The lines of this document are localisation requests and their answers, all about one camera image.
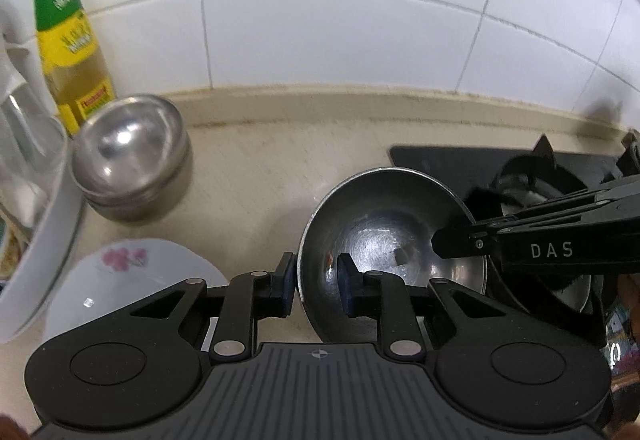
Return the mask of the green yellow oil bottle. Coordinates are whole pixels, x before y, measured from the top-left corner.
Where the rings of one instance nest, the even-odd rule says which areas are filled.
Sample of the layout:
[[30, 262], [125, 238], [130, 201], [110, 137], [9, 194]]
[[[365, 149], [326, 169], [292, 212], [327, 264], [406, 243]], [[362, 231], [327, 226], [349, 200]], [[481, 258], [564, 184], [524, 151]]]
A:
[[44, 80], [67, 133], [116, 98], [110, 72], [81, 0], [34, 0]]

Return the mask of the black gas stove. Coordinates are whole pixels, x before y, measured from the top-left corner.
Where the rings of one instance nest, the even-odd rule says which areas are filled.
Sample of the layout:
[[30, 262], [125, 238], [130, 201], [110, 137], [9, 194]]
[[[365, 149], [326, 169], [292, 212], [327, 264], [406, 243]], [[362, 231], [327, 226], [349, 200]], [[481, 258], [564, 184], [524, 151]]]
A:
[[[533, 150], [403, 147], [390, 150], [398, 167], [422, 171], [462, 198], [479, 221], [522, 209], [623, 177], [639, 177], [639, 144], [629, 140], [620, 157], [555, 152], [547, 137]], [[589, 344], [605, 345], [605, 311], [617, 295], [620, 275], [550, 275], [506, 271], [487, 256], [488, 296], [535, 319], [567, 330]]]

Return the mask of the steel bowl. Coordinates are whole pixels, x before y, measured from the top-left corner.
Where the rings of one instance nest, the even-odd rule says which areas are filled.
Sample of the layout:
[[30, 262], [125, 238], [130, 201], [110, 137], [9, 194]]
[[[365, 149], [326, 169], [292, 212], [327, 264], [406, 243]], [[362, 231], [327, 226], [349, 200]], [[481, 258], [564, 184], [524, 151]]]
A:
[[155, 193], [192, 153], [171, 101], [134, 95], [105, 104], [73, 139], [70, 172], [86, 199], [115, 205]]
[[142, 225], [160, 219], [170, 213], [188, 192], [193, 171], [193, 154], [181, 162], [173, 174], [155, 193], [145, 197], [137, 197], [133, 201], [115, 205], [105, 205], [86, 199], [88, 205], [106, 219], [126, 223], [127, 225]]
[[472, 223], [470, 211], [439, 180], [409, 168], [363, 171], [330, 191], [306, 224], [297, 253], [297, 286], [306, 316], [322, 342], [372, 342], [376, 325], [343, 311], [337, 256], [359, 271], [398, 275], [425, 287], [447, 278], [483, 294], [487, 260], [442, 259], [431, 238], [447, 223]]

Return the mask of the white plate pink flower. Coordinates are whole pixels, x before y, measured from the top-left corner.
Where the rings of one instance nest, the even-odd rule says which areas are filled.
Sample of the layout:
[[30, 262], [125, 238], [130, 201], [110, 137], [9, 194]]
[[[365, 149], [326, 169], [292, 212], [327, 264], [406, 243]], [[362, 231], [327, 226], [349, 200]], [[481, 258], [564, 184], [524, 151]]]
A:
[[161, 239], [124, 240], [82, 258], [54, 290], [42, 339], [61, 335], [185, 279], [228, 283], [208, 260]]

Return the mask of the clear glass bottle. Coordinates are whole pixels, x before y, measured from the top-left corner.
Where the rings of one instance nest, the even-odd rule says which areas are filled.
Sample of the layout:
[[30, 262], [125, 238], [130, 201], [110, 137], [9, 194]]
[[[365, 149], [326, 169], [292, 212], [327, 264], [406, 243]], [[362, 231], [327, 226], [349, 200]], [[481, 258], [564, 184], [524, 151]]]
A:
[[1, 208], [32, 233], [56, 182], [65, 137], [15, 67], [13, 49], [1, 43]]

